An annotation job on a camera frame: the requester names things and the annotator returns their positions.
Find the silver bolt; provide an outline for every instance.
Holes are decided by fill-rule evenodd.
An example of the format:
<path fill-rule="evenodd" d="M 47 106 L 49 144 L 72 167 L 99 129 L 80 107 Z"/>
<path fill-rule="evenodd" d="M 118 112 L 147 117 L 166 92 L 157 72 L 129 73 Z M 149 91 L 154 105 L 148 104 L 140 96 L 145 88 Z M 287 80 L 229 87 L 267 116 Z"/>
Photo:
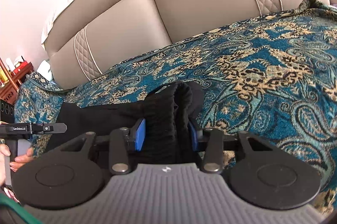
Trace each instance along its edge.
<path fill-rule="evenodd" d="M 220 165 L 217 163 L 206 163 L 203 168 L 207 172 L 216 172 L 219 171 Z"/>
<path fill-rule="evenodd" d="M 120 172 L 120 173 L 124 173 L 129 169 L 129 166 L 124 164 L 124 163 L 116 163 L 112 166 L 112 169 L 115 172 Z"/>

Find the green strap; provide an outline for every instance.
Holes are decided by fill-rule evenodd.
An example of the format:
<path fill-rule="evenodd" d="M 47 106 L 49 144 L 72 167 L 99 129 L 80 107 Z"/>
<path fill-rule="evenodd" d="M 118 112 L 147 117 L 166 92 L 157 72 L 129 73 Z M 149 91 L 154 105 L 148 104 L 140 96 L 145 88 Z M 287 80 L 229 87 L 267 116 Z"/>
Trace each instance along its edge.
<path fill-rule="evenodd" d="M 3 194 L 0 194 L 0 206 L 11 208 L 24 222 L 26 222 L 26 224 L 43 224 L 23 209 L 18 203 Z"/>

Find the gray ribbed surface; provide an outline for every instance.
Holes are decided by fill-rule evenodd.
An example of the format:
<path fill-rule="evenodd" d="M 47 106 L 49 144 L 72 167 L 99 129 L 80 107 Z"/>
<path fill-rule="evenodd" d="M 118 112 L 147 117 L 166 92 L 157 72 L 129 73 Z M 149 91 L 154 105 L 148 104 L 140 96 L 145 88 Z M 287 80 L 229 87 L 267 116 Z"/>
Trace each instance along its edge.
<path fill-rule="evenodd" d="M 114 176 L 95 198 L 62 211 L 25 209 L 45 224 L 283 223 L 316 224 L 323 217 L 310 205 L 270 211 L 250 205 L 229 189 L 220 175 L 195 164 L 140 164 L 131 174 Z"/>

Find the paisley blanket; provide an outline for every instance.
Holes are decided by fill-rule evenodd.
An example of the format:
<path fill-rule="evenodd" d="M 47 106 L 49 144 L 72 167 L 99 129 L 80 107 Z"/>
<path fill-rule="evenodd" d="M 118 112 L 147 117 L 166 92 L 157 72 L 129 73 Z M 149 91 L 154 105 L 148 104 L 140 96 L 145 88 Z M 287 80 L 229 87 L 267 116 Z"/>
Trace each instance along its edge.
<path fill-rule="evenodd" d="M 55 122 L 64 101 L 80 107 L 142 100 L 155 87 L 196 81 L 201 126 L 247 130 L 308 162 L 321 176 L 316 208 L 336 205 L 337 9 L 317 0 L 217 28 L 115 65 L 61 90 L 33 73 L 20 87 L 16 122 Z M 32 139 L 37 155 L 47 136 Z M 225 152 L 225 165 L 234 154 Z"/>

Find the black pants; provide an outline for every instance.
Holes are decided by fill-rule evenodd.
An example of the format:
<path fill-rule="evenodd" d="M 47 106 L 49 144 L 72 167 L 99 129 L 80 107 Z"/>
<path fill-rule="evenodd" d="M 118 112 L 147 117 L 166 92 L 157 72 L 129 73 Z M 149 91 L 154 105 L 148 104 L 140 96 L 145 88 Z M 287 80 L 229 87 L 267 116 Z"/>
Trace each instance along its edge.
<path fill-rule="evenodd" d="M 64 102 L 57 122 L 67 125 L 64 134 L 49 140 L 47 151 L 88 131 L 98 136 L 109 135 L 113 129 L 132 127 L 139 118 L 146 120 L 146 136 L 140 152 L 129 153 L 132 163 L 172 164 L 196 162 L 191 147 L 188 118 L 196 118 L 203 105 L 204 91 L 196 82 L 174 82 L 145 100 L 115 105 L 79 108 Z"/>

